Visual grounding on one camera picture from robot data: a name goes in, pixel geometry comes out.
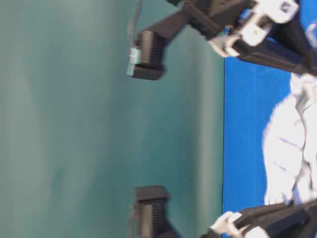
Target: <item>gray cable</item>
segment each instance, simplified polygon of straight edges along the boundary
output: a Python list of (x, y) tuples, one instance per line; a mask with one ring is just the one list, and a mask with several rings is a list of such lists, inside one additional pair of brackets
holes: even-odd
[(133, 47), (137, 47), (137, 44), (135, 42), (135, 27), (137, 24), (137, 21), (140, 17), (141, 14), (141, 8), (142, 8), (142, 0), (136, 0), (136, 9), (135, 9), (135, 13), (133, 15), (133, 17), (130, 20), (129, 26), (128, 26), (128, 37), (129, 37), (129, 41), (131, 46)]

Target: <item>green wall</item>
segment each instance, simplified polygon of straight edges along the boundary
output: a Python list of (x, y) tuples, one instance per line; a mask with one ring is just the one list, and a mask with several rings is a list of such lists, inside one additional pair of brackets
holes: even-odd
[[(198, 237), (221, 214), (223, 60), (188, 28), (161, 81), (125, 75), (134, 1), (2, 0), (0, 238), (125, 238), (137, 185)], [(140, 27), (174, 12), (144, 1)]]

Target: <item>blue surface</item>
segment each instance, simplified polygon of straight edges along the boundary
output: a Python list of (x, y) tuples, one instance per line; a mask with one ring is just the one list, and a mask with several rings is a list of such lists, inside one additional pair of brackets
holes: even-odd
[[(316, 9), (317, 2), (302, 1), (304, 28), (317, 19)], [(278, 69), (225, 60), (224, 212), (264, 203), (263, 130), (274, 105), (289, 93), (289, 78)]]

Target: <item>white plastic part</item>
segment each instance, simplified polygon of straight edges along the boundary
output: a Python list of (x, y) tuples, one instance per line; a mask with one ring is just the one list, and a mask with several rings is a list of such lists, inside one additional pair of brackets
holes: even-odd
[(228, 39), (228, 36), (220, 36), (220, 37), (212, 38), (208, 42), (218, 55), (226, 58), (226, 57), (229, 57), (229, 54), (224, 51), (224, 44), (227, 39)]
[(244, 238), (270, 238), (266, 231), (261, 227), (255, 227), (247, 232)]
[(255, 12), (265, 14), (275, 23), (290, 21), (299, 10), (294, 0), (256, 0)]
[(239, 39), (240, 37), (233, 35), (233, 36), (230, 36), (228, 40), (225, 42), (225, 46), (224, 46), (225, 50), (232, 57), (238, 57), (240, 55), (240, 53), (238, 53), (232, 48), (233, 44)]
[(235, 238), (243, 238), (241, 231), (233, 224), (233, 222), (241, 216), (242, 214), (240, 213), (226, 212), (216, 220), (215, 224), (211, 226), (211, 229), (219, 235), (226, 233)]
[(272, 25), (259, 26), (260, 21), (268, 17), (274, 23), (282, 24), (290, 21), (299, 10), (294, 0), (256, 0), (252, 13), (237, 35), (250, 46), (260, 44), (270, 32)]
[(233, 44), (239, 40), (240, 37), (236, 35), (225, 35), (225, 36), (220, 36), (220, 37), (215, 37), (212, 40), (209, 41), (209, 44), (213, 48), (213, 50), (219, 54), (221, 57), (237, 57), (240, 54), (236, 52), (232, 46)]
[(223, 233), (227, 233), (228, 225), (227, 219), (233, 214), (233, 212), (226, 212), (222, 216), (220, 216), (216, 222), (210, 227), (214, 232), (221, 235)]

